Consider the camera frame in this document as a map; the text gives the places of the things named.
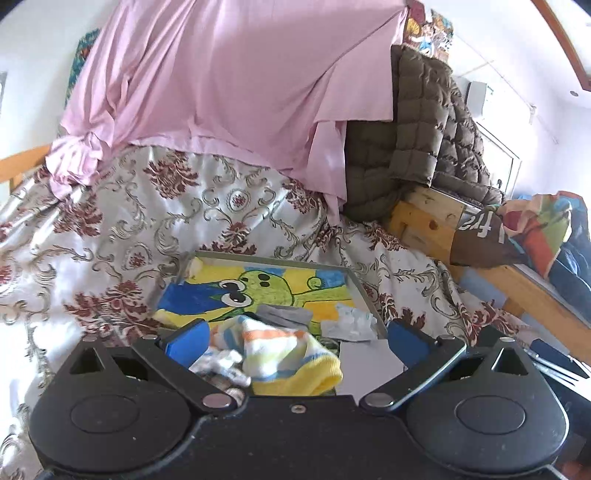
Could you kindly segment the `colourful patchwork cloth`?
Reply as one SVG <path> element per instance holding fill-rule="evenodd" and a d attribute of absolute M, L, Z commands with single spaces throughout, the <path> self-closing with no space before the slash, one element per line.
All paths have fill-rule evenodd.
<path fill-rule="evenodd" d="M 496 210 L 527 265 L 590 318 L 590 229 L 583 198 L 560 191 L 508 200 Z"/>

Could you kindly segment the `wooden bunk frame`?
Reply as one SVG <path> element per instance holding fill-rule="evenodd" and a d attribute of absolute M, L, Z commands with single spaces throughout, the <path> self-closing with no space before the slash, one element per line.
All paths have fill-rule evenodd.
<path fill-rule="evenodd" d="M 528 266 L 504 236 L 495 212 L 436 189 L 415 187 L 394 207 L 388 228 L 406 245 L 442 261 L 462 288 L 590 361 L 590 322 Z"/>

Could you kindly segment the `teal wall picture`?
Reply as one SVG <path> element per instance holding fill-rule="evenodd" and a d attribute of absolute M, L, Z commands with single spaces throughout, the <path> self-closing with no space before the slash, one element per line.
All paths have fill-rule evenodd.
<path fill-rule="evenodd" d="M 84 34 L 78 41 L 69 71 L 68 83 L 65 93 L 64 106 L 67 106 L 75 87 L 77 79 L 85 65 L 87 57 L 100 34 L 100 29 L 94 29 Z"/>

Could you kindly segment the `brown printed cloth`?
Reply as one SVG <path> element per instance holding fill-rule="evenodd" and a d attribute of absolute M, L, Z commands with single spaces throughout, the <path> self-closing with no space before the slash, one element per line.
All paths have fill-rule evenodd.
<path fill-rule="evenodd" d="M 495 207 L 485 207 L 461 224 L 454 235 L 450 262 L 472 268 L 523 264 L 525 254 L 510 240 Z"/>

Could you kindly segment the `cartoon printed tray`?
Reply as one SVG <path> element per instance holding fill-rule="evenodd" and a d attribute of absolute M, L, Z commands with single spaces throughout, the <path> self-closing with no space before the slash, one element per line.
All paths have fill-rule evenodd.
<path fill-rule="evenodd" d="M 179 328 L 195 318 L 219 322 L 256 313 L 263 304 L 308 309 L 315 335 L 321 333 L 322 321 L 339 319 L 339 304 L 355 307 L 373 315 L 377 336 L 386 336 L 380 314 L 349 269 L 205 251 L 184 259 L 152 317 L 165 326 Z"/>

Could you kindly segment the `pink hanging sheet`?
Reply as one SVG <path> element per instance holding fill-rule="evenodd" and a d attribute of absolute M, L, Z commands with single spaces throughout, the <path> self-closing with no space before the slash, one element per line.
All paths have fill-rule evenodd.
<path fill-rule="evenodd" d="M 46 159 L 53 194 L 124 147 L 270 167 L 346 202 L 346 126 L 393 117 L 402 1 L 122 1 L 92 46 Z"/>

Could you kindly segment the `colourful wall poster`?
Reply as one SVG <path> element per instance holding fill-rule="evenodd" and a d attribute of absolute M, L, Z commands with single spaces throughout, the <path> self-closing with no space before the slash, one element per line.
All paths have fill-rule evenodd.
<path fill-rule="evenodd" d="M 404 44 L 447 63 L 454 38 L 450 20 L 421 1 L 408 1 Z"/>

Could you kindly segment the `striped yellow sock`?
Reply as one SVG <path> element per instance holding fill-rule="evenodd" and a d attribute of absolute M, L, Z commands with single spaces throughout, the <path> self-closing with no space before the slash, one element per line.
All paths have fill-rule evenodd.
<path fill-rule="evenodd" d="M 339 357 L 311 333 L 246 315 L 215 323 L 211 346 L 242 355 L 242 372 L 258 396 L 321 396 L 344 378 Z"/>

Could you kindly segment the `floral satin bedspread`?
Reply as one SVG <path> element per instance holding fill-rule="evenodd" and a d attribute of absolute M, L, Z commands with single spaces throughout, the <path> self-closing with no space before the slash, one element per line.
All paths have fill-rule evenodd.
<path fill-rule="evenodd" d="M 1 211 L 2 477 L 39 472 L 28 417 L 78 341 L 119 346 L 154 332 L 162 290 L 197 250 L 349 268 L 385 321 L 430 336 L 523 332 L 381 225 L 331 224 L 327 213 L 297 181 L 224 157 L 132 149 L 62 200 L 37 169 Z"/>

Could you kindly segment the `grey face mask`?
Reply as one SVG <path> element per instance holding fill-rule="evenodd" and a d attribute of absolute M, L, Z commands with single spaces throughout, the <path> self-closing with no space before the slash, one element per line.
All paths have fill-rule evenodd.
<path fill-rule="evenodd" d="M 262 304 L 256 309 L 256 318 L 276 327 L 308 331 L 312 312 L 303 307 Z"/>

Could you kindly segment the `brown quilted jacket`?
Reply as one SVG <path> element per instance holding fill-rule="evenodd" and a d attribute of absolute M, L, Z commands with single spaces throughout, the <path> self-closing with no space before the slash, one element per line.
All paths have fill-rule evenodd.
<path fill-rule="evenodd" d="M 346 217 L 382 220 L 415 186 L 440 189 L 477 206 L 503 202 L 484 162 L 483 137 L 451 68 L 406 45 L 392 47 L 391 64 L 393 120 L 346 126 Z"/>

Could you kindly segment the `white small sock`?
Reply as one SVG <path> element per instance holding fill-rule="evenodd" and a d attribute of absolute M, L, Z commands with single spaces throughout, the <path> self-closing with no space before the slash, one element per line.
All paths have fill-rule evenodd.
<path fill-rule="evenodd" d="M 209 346 L 188 369 L 198 375 L 219 375 L 233 385 L 247 388 L 252 384 L 252 379 L 242 372 L 242 362 L 242 354 L 235 350 L 219 350 Z"/>

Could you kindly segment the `white air conditioner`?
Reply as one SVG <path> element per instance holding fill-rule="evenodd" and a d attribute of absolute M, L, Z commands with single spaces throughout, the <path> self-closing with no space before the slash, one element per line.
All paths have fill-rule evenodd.
<path fill-rule="evenodd" d="M 492 94 L 493 90 L 488 84 L 470 81 L 467 87 L 466 104 L 483 137 L 483 161 L 489 170 L 491 182 L 505 197 L 511 198 L 515 192 L 522 160 L 486 121 L 486 104 L 492 99 Z"/>

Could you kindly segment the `wooden bed rail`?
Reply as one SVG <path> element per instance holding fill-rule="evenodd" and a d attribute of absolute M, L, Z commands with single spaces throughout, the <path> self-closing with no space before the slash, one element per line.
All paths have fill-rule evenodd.
<path fill-rule="evenodd" d="M 7 182 L 13 192 L 23 181 L 24 175 L 43 164 L 50 151 L 46 144 L 20 152 L 0 161 L 0 182 Z"/>

